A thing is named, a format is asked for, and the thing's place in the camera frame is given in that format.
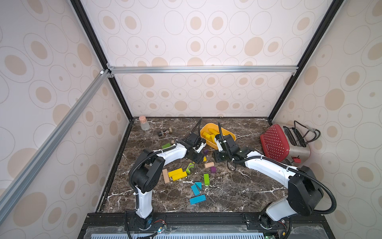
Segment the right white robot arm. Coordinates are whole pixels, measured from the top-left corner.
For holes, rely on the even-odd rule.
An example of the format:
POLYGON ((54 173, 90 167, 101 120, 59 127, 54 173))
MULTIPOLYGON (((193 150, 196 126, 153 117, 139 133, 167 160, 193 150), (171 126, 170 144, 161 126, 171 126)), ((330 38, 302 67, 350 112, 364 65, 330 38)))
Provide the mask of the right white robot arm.
POLYGON ((265 229, 285 217, 335 212, 337 201, 334 194, 316 179, 309 167, 298 168, 283 164, 248 147, 240 148, 231 135, 223 134, 220 125, 218 130, 215 138, 218 149, 213 153, 215 159, 258 171, 287 189, 287 196, 269 203, 261 211, 259 222, 265 229))

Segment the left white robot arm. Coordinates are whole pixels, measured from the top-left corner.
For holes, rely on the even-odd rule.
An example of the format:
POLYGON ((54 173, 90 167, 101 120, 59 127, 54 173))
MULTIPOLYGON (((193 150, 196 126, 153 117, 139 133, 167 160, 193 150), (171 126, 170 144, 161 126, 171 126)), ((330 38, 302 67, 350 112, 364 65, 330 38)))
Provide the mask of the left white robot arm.
POLYGON ((203 148, 207 145, 200 130, 202 119, 199 119, 191 132, 171 146, 164 149, 145 149, 136 159, 129 171, 129 185, 136 199, 135 214, 143 221, 151 220, 152 191, 156 187, 165 165, 179 159, 189 159, 193 163, 203 162, 203 148))

